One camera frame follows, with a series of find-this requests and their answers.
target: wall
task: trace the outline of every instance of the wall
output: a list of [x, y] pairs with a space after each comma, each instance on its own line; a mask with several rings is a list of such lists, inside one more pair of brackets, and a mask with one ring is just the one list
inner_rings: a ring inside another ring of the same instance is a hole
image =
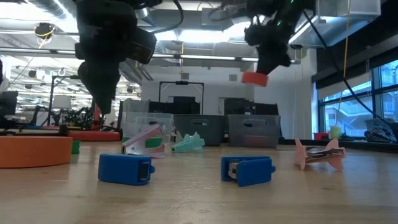
[[[161, 90], [161, 102], [166, 102], [169, 97], [173, 96], [194, 96], [196, 101], [201, 103], [201, 85], [183, 86], [164, 83], [162, 84]], [[250, 88], [246, 88], [246, 85], [221, 85], [206, 83], [204, 94], [205, 106], [203, 108], [203, 114], [219, 115], [219, 110], [223, 111], [223, 107], [219, 106], [219, 104], [222, 103], [220, 98], [246, 98], [253, 96], [253, 94], [247, 93], [247, 91], [250, 91]], [[142, 82], [141, 100], [158, 101], [158, 99], [159, 82]]]
[[301, 65], [278, 67], [266, 87], [254, 87], [256, 103], [277, 103], [282, 134], [287, 139], [312, 139], [318, 131], [317, 91], [311, 76], [317, 72], [317, 52], [307, 50]]

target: wooden tabletop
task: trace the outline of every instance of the wooden tabletop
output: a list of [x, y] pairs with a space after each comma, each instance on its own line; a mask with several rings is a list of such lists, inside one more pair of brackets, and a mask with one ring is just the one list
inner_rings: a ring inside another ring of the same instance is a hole
[[[119, 142], [83, 143], [71, 164], [0, 169], [0, 223], [398, 223], [395, 154], [348, 150], [344, 172], [324, 163], [301, 171], [290, 146], [208, 147], [153, 160], [145, 186], [99, 181], [100, 154], [119, 150]], [[271, 156], [272, 181], [220, 181], [221, 156], [240, 154]]]

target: lamp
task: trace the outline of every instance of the lamp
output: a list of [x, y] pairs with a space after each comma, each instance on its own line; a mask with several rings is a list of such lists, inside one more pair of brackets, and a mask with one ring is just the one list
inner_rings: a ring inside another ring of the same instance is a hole
[[71, 96], [56, 95], [52, 108], [58, 109], [72, 109]]

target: blue block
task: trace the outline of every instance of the blue block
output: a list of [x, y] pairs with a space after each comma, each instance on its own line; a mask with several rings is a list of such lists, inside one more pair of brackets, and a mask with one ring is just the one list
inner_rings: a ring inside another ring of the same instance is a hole
[[228, 175], [230, 162], [238, 163], [236, 176], [240, 187], [271, 181], [271, 174], [275, 172], [275, 166], [272, 165], [272, 159], [269, 156], [223, 156], [221, 158], [222, 181], [235, 180]]
[[129, 185], [145, 185], [155, 172], [149, 156], [101, 154], [98, 179], [105, 182]]

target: computer monitor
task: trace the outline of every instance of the computer monitor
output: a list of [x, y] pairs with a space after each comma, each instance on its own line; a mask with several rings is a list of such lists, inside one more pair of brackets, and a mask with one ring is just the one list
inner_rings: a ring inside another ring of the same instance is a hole
[[17, 97], [17, 91], [5, 91], [0, 93], [0, 116], [15, 115]]

